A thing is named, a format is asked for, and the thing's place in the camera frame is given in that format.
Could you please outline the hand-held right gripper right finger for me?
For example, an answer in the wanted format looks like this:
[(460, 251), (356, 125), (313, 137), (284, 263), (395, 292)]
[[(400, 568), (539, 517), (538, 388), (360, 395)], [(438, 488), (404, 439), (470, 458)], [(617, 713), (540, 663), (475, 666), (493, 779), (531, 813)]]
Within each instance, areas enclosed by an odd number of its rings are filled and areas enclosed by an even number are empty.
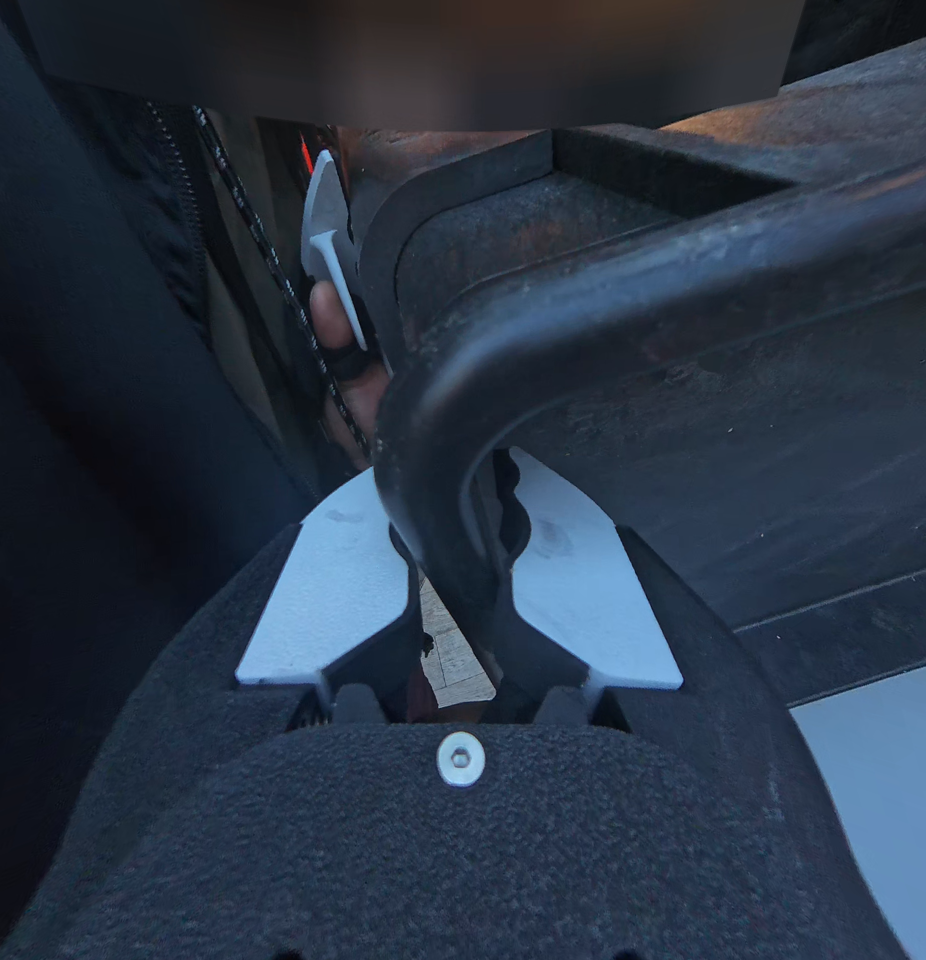
[(534, 716), (551, 690), (593, 714), (609, 689), (684, 675), (610, 517), (528, 453), (493, 450), (473, 483), (484, 549), (478, 638), (500, 679), (486, 716)]

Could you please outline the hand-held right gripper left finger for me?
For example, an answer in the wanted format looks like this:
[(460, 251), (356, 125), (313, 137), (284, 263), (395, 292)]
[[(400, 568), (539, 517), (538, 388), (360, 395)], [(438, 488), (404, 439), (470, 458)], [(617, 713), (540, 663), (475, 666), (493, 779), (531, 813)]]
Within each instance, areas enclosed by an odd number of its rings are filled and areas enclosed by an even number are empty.
[(424, 641), (419, 570), (367, 469), (301, 522), (236, 682), (309, 687), (327, 711), (351, 685), (393, 703), (422, 674)]

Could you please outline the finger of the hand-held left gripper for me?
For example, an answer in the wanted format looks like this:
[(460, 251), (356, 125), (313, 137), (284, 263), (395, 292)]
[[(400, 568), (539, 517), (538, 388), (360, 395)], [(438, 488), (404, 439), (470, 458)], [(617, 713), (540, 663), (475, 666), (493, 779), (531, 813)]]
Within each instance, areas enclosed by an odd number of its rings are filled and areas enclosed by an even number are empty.
[(301, 224), (301, 267), (314, 282), (331, 282), (359, 349), (369, 352), (356, 299), (362, 297), (357, 254), (349, 237), (349, 207), (334, 157), (322, 150), (306, 191)]

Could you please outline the person's left hand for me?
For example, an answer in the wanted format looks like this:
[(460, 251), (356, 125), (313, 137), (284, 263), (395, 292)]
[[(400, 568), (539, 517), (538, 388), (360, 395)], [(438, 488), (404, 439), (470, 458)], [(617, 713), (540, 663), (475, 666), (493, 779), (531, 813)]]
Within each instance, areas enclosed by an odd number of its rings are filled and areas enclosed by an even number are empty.
[(309, 302), (312, 326), (338, 392), (367, 442), (390, 375), (377, 351), (362, 350), (333, 284), (317, 282)]

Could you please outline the black zippered bag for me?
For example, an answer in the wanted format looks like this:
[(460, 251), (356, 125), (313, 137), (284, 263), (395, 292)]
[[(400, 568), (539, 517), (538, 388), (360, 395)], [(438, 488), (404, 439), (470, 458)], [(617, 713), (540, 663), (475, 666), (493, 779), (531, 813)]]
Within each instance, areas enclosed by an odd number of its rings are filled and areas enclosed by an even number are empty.
[(240, 400), (208, 272), (273, 343), (192, 107), (52, 78), (0, 2), (0, 916), (51, 864), (115, 717), (325, 491)]

